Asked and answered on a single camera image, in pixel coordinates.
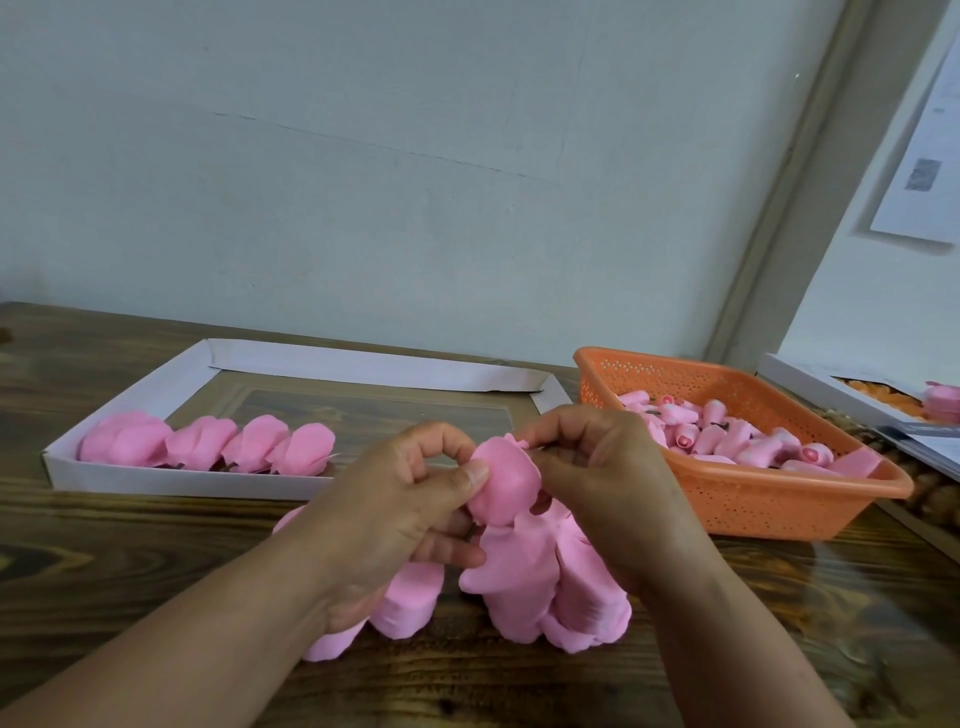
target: orange plastic basket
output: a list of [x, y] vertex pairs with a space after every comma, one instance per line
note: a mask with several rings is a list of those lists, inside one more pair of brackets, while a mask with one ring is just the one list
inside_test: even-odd
[[[764, 432], [785, 427], [804, 442], [838, 455], [863, 447], [843, 430], [755, 376], [699, 361], [588, 347], [573, 355], [580, 367], [580, 399], [623, 409], [617, 398], [645, 389], [697, 404], [721, 400], [733, 417]], [[884, 459], [870, 479], [748, 468], [694, 460], [669, 450], [663, 457], [709, 533], [819, 541], [836, 536], [877, 497], [904, 498], [910, 476]]]

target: wood grain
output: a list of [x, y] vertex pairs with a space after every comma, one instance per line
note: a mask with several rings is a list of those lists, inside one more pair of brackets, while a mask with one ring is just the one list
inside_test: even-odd
[[[46, 483], [44, 445], [207, 336], [341, 345], [0, 306], [0, 704], [258, 543], [291, 507], [54, 493]], [[576, 372], [549, 369], [575, 395]], [[875, 507], [827, 544], [718, 545], [858, 724], [960, 724], [960, 567], [946, 556]], [[368, 629], [335, 663], [300, 665], [258, 724], [681, 724], [639, 605], [620, 643], [568, 656], [501, 640], [455, 577], [415, 638], [392, 643]]]

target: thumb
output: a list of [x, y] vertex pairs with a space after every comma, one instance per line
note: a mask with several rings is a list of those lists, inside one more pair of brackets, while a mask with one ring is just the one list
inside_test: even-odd
[[547, 450], [532, 449], [527, 454], [540, 471], [543, 490], [567, 508], [576, 508], [583, 497], [587, 469], [571, 465]]
[[490, 477], [484, 460], [470, 460], [460, 468], [444, 468], [424, 480], [418, 488], [428, 522], [457, 510], [483, 488]]

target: white box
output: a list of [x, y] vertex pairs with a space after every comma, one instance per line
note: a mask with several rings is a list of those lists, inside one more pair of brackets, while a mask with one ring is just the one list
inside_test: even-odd
[[917, 400], [923, 399], [923, 393], [917, 392], [913, 386], [864, 367], [806, 364], [791, 361], [779, 354], [768, 353], [764, 354], [760, 360], [760, 366], [756, 372], [811, 404], [824, 409], [839, 410], [867, 427], [895, 426], [897, 423], [919, 421], [835, 379], [839, 376], [843, 379], [878, 382], [900, 390]]
[[197, 473], [80, 462], [86, 433], [109, 415], [143, 410], [169, 417], [221, 371], [459, 392], [528, 392], [540, 413], [570, 403], [547, 372], [463, 361], [352, 352], [239, 339], [204, 339], [107, 402], [43, 452], [54, 488], [141, 496], [309, 500], [328, 477]]

